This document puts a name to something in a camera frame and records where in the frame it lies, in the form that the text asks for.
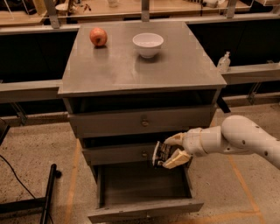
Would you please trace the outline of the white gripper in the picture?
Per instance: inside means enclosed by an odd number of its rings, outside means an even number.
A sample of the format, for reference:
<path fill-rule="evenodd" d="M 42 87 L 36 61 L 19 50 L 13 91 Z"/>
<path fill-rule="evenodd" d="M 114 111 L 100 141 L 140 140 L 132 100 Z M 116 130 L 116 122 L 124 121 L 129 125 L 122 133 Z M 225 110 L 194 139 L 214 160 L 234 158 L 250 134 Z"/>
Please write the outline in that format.
<path fill-rule="evenodd" d="M 201 128 L 190 129 L 185 133 L 180 132 L 166 138 L 164 140 L 165 144 L 183 145 L 185 150 L 176 149 L 171 157 L 163 163 L 163 167 L 166 169 L 173 169 L 187 163 L 191 159 L 191 156 L 201 157 L 202 146 L 200 143 L 200 132 Z"/>

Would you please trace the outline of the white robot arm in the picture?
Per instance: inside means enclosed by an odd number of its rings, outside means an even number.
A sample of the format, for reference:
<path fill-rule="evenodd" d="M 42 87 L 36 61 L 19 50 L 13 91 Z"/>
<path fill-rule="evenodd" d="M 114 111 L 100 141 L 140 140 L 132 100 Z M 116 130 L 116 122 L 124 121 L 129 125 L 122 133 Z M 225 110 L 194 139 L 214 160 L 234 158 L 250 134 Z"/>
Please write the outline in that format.
<path fill-rule="evenodd" d="M 280 169 L 280 141 L 245 116 L 231 115 L 220 126 L 189 129 L 164 140 L 181 146 L 188 156 L 211 153 L 257 154 Z"/>

